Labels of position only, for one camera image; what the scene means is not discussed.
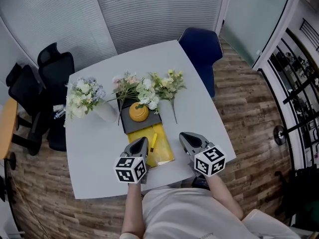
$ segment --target white table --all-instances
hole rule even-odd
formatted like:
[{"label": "white table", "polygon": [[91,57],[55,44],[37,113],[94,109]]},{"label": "white table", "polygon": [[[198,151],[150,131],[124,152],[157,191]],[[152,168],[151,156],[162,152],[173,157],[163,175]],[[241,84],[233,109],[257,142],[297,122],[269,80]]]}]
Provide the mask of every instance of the white table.
[{"label": "white table", "polygon": [[[165,76],[168,69],[184,72],[187,89],[180,90],[175,98],[178,124],[169,101],[161,101],[159,112],[162,124],[175,157],[175,161],[150,170],[146,185],[148,190],[193,176],[187,165],[189,157],[179,143],[179,133],[190,131],[205,136],[219,145],[234,159],[235,153],[223,122],[203,82],[189,58],[174,41],[163,42],[133,50],[89,66],[70,76],[70,81],[80,77],[95,77],[106,93],[112,93],[112,78],[126,71],[136,72],[138,77],[148,72]],[[117,102],[110,104],[118,110]],[[123,127],[117,122],[106,123],[95,112],[84,118],[66,121],[66,146],[71,181],[76,199],[102,198],[127,194],[128,186],[119,183],[113,170],[114,160],[129,144]]]}]

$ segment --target yellow paper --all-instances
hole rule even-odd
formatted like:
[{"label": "yellow paper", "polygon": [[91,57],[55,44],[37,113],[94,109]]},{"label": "yellow paper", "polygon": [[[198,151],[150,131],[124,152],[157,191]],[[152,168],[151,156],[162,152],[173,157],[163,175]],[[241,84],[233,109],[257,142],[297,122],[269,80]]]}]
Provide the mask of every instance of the yellow paper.
[{"label": "yellow paper", "polygon": [[[156,140],[154,151],[151,152],[151,142],[154,133],[157,133],[158,137]],[[147,161],[148,165],[150,165],[151,167],[156,167],[174,160],[174,156],[170,149],[162,123],[158,123],[132,133],[128,133],[128,139],[130,143],[143,136],[147,137],[149,140],[149,156]]]}]

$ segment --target black tray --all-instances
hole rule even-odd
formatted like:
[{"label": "black tray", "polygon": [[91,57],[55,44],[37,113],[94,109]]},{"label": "black tray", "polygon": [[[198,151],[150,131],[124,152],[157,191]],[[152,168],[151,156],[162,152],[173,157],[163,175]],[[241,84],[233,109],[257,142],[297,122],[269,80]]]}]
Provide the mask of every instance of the black tray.
[{"label": "black tray", "polygon": [[[118,106],[120,109],[120,100],[117,99]],[[145,127],[149,127],[151,125],[161,123],[161,118],[159,114],[155,114],[155,111],[149,110],[149,116],[145,121],[136,122],[130,117],[130,107],[132,104],[137,102],[137,99],[126,98],[123,103],[122,111],[121,111],[121,121],[123,125],[124,133],[132,133],[137,130],[143,129]]]}]

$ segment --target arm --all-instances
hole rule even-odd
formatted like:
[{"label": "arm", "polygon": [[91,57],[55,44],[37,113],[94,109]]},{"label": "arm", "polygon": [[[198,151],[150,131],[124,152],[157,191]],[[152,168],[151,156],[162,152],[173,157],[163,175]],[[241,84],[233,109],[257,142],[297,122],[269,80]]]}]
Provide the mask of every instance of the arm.
[{"label": "arm", "polygon": [[243,210],[232,197],[222,179],[218,175],[213,175],[212,177],[206,177],[206,180],[213,198],[230,210],[238,219],[242,220],[244,218]]},{"label": "arm", "polygon": [[129,191],[125,202],[122,234],[131,233],[139,238],[143,238],[144,231],[141,184],[129,184]]}]

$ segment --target white shirt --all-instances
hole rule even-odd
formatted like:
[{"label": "white shirt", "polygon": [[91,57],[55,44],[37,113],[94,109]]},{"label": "white shirt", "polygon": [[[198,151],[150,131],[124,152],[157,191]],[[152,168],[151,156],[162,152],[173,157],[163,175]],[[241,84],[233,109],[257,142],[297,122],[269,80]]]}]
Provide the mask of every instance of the white shirt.
[{"label": "white shirt", "polygon": [[[287,226],[257,210],[241,222],[205,189],[150,191],[143,199],[143,218],[145,239],[300,239]],[[120,239],[137,237],[122,234]]]}]

